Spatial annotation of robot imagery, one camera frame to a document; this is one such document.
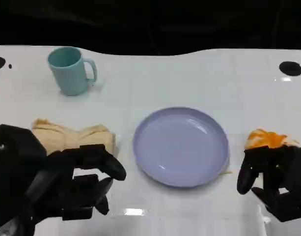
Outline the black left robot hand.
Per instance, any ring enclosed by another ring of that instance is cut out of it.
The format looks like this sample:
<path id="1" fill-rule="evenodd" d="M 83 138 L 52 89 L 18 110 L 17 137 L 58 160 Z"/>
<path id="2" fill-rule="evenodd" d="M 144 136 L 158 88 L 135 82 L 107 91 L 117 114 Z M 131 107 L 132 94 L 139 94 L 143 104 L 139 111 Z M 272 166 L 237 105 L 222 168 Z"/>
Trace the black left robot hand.
<path id="1" fill-rule="evenodd" d="M 126 171 L 103 144 L 55 151 L 43 162 L 28 190 L 33 220 L 60 217 L 64 221 L 92 217 L 93 209 L 109 212 L 107 193 Z"/>

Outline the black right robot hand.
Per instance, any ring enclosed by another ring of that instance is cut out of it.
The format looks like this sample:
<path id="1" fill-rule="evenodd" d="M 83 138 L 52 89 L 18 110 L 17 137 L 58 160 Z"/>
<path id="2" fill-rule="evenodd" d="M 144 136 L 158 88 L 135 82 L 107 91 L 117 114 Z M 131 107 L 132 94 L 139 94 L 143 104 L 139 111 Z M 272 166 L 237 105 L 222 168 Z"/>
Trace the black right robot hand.
<path id="1" fill-rule="evenodd" d="M 280 222 L 301 218 L 301 147 L 246 149 L 237 191 L 252 191 Z"/>

